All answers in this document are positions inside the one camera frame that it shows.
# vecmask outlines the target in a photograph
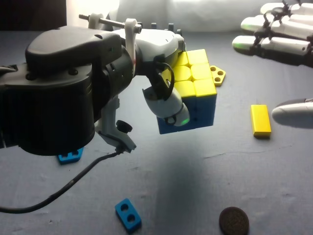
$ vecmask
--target rubik's cube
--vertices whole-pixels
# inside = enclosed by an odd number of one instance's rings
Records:
[[[171,126],[163,119],[157,118],[160,134],[213,125],[217,97],[215,86],[222,82],[221,79],[214,78],[217,83],[214,84],[212,72],[216,71],[216,67],[214,68],[210,68],[204,49],[181,53],[173,68],[174,87],[188,108],[190,120],[185,120],[186,124],[183,126]],[[169,71],[164,71],[162,77],[168,79]]]

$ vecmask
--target black cable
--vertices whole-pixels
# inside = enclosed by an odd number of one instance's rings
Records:
[[[171,83],[170,83],[170,86],[169,86],[168,94],[164,97],[164,100],[167,100],[171,96],[171,94],[173,92],[173,89],[174,89],[174,83],[175,83],[174,71],[173,71],[172,67],[169,64],[161,63],[161,62],[157,62],[157,64],[158,65],[163,65],[163,66],[167,67],[168,70],[171,72]]]
[[[55,199],[60,197],[66,191],[68,191],[71,187],[74,186],[74,184],[76,184],[84,175],[86,175],[99,162],[101,162],[105,159],[108,159],[108,158],[113,158],[113,157],[115,157],[121,153],[122,152],[115,152],[115,153],[108,154],[108,155],[97,158],[90,165],[88,165],[85,169],[83,169],[74,179],[72,179],[70,182],[68,182],[63,188],[61,188],[59,191],[57,191],[56,193],[49,196],[44,201],[42,201],[38,204],[35,204],[34,206],[25,207],[25,208],[0,207],[0,212],[10,213],[10,214],[24,214],[24,213],[29,213],[29,212],[39,210],[39,209],[45,207],[46,205],[50,204],[51,202],[53,202]]]

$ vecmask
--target white backdrop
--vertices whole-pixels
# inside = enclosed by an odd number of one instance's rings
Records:
[[[167,28],[168,23],[174,23],[184,31],[235,31],[240,30],[244,18],[260,14],[268,2],[281,0],[67,0],[67,23],[86,26],[78,14],[106,15],[110,11],[111,19],[123,22],[136,18],[144,27],[157,23],[158,28]]]

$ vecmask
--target gray tablecloth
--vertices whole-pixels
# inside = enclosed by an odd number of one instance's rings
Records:
[[[1,32],[0,64],[24,62],[38,33]],[[0,213],[3,235],[123,235],[114,206],[129,198],[142,218],[143,235],[219,235],[220,212],[243,209],[251,235],[313,234],[313,131],[279,126],[270,140],[252,135],[250,105],[313,97],[312,69],[237,54],[239,33],[185,33],[187,49],[206,49],[226,71],[217,88],[214,126],[160,135],[156,117],[134,78],[120,95],[117,118],[133,126],[137,149],[97,165],[70,191],[29,214]],[[60,166],[56,157],[0,150],[0,204],[30,206],[47,198],[95,158],[114,148],[98,135],[81,160]]]

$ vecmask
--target green light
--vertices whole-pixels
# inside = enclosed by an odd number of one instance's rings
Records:
[[[183,125],[187,124],[189,122],[189,120],[190,120],[189,118],[185,119],[184,121],[181,122],[181,125],[183,126]]]

